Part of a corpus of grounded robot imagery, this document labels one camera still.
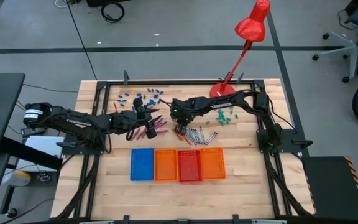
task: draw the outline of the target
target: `chair wheel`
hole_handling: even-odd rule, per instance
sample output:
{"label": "chair wheel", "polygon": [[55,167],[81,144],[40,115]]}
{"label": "chair wheel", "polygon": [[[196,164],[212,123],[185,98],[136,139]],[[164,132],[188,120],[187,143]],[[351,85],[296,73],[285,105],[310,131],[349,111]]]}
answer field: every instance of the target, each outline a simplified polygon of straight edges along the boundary
{"label": "chair wheel", "polygon": [[313,55],[313,57],[311,58],[313,60],[318,60],[319,59],[319,56],[318,55]]}
{"label": "chair wheel", "polygon": [[324,39],[324,40],[328,39],[328,37],[329,37],[329,33],[325,33],[325,34],[323,35],[323,39]]}
{"label": "chair wheel", "polygon": [[6,213],[6,216],[7,216],[8,218],[14,218],[14,217],[16,217],[16,215],[17,215],[17,210],[16,210],[16,208],[9,208],[9,210],[8,210],[7,213]]}
{"label": "chair wheel", "polygon": [[349,77],[343,77],[343,78],[342,78],[342,82],[343,82],[343,83],[348,83],[349,80],[350,80]]}

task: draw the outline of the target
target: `lamp shade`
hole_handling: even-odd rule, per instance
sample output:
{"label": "lamp shade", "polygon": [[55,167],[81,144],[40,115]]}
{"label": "lamp shade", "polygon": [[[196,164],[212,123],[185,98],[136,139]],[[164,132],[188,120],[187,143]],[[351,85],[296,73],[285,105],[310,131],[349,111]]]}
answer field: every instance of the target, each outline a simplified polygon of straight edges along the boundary
{"label": "lamp shade", "polygon": [[245,40],[261,42],[265,39],[264,20],[270,10],[268,0],[258,0],[248,18],[238,23],[235,32]]}

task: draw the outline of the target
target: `orange tray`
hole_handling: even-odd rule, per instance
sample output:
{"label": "orange tray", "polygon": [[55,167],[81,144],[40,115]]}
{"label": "orange tray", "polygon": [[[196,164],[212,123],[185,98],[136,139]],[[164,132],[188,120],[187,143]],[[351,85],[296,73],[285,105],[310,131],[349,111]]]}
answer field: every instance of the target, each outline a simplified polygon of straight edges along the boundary
{"label": "orange tray", "polygon": [[177,150],[154,150],[154,181],[169,182],[178,180]]}
{"label": "orange tray", "polygon": [[200,154],[203,180],[222,180],[226,178],[223,148],[201,148]]}

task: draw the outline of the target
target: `plastic tray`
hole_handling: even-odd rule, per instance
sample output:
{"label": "plastic tray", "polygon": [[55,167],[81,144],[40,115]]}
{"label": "plastic tray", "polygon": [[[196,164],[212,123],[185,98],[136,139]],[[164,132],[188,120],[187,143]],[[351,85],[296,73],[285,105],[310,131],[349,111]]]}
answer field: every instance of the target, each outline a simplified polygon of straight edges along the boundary
{"label": "plastic tray", "polygon": [[223,149],[221,147],[201,148],[200,153],[203,180],[225,179]]}
{"label": "plastic tray", "polygon": [[179,181],[194,182],[202,181],[200,151],[178,151]]}
{"label": "plastic tray", "polygon": [[154,149],[133,149],[131,155],[131,181],[154,179]]}
{"label": "plastic tray", "polygon": [[178,180],[177,150],[154,150],[154,181],[168,182]]}

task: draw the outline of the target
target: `lamp base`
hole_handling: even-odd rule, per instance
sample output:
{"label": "lamp base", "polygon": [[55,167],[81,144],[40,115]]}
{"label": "lamp base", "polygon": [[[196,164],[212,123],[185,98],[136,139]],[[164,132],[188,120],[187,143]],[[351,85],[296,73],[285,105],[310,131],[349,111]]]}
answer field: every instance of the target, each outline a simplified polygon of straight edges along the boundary
{"label": "lamp base", "polygon": [[226,95],[233,94],[233,93],[236,92],[234,90],[234,88],[232,86],[230,86],[230,85],[226,85],[224,87],[224,90],[220,91],[222,86],[223,86],[223,83],[218,83],[218,84],[213,85],[212,89],[211,89],[211,91],[209,93],[209,97],[215,98],[215,97],[220,97],[220,96],[226,96]]}

